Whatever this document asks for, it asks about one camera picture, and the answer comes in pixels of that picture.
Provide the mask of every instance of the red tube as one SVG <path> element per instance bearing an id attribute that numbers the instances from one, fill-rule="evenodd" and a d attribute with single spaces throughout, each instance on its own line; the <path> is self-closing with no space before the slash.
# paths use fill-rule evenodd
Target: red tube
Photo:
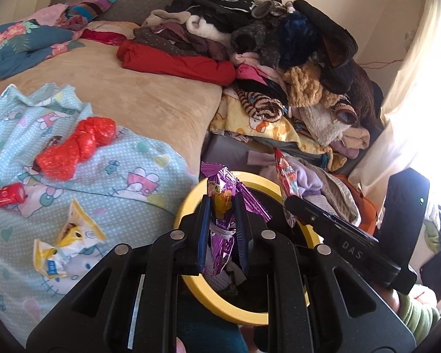
<path id="1" fill-rule="evenodd" d="M 10 186 L 0 187 L 0 207 L 9 204 L 19 204 L 24 202 L 23 183 L 13 183 Z"/>

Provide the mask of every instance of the navy blue fabric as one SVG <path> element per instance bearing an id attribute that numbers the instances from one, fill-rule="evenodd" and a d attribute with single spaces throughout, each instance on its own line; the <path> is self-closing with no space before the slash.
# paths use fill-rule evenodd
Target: navy blue fabric
<path id="1" fill-rule="evenodd" d="M 296 11 L 281 21 L 281 58 L 284 68 L 302 65 L 318 49 L 318 31 L 307 16 Z"/>

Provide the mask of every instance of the red snack bag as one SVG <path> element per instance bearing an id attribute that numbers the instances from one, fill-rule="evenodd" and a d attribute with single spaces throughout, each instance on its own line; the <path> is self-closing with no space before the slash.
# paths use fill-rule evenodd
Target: red snack bag
<path id="1" fill-rule="evenodd" d="M 9 204 L 19 204 L 24 202 L 23 183 L 13 183 L 6 187 L 0 187 L 0 207 Z"/>
<path id="2" fill-rule="evenodd" d="M 112 119 L 91 116 L 80 121 L 64 143 L 49 147 L 36 157 L 36 161 L 49 177 L 69 180 L 77 163 L 90 159 L 97 146 L 113 142 L 116 132 L 116 122 Z"/>
<path id="3" fill-rule="evenodd" d="M 291 167 L 289 162 L 284 157 L 279 149 L 275 150 L 276 173 L 278 174 L 279 188 L 281 189 L 281 196 L 283 204 L 287 198 L 296 195 L 301 197 L 299 187 L 297 186 L 297 173 Z M 296 218 L 288 210 L 283 207 L 284 215 L 287 223 L 292 228 L 296 224 Z"/>

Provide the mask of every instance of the green jacket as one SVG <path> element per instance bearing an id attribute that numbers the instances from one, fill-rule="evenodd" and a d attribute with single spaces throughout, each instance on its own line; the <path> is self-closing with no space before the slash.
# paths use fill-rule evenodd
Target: green jacket
<path id="1" fill-rule="evenodd" d="M 419 301 L 399 293 L 400 310 L 398 316 L 415 336 L 417 344 L 425 339 L 429 331 L 438 322 L 437 309 L 423 305 Z"/>

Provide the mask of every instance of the yellow ring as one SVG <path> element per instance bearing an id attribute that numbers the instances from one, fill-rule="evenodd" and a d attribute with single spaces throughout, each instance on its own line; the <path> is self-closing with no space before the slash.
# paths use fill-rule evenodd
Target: yellow ring
<path id="1" fill-rule="evenodd" d="M 243 172 L 232 171 L 232 173 L 242 181 L 248 188 L 256 189 L 264 194 L 271 196 L 274 200 L 282 203 L 281 191 L 277 184 L 263 178 L 262 176 Z M 174 228 L 178 228 L 181 218 L 185 215 L 192 214 L 203 195 L 207 192 L 207 182 L 203 179 L 196 187 L 186 196 L 183 204 L 180 206 L 178 214 L 175 218 Z M 302 225 L 298 223 L 307 242 L 307 246 L 313 248 L 320 244 L 318 235 L 313 231 L 310 225 Z M 198 301 L 209 309 L 216 316 L 222 317 L 227 321 L 241 325 L 268 325 L 268 313 L 248 312 L 233 306 L 231 303 L 220 297 L 207 283 L 202 275 L 199 276 L 182 276 L 191 293 Z"/>

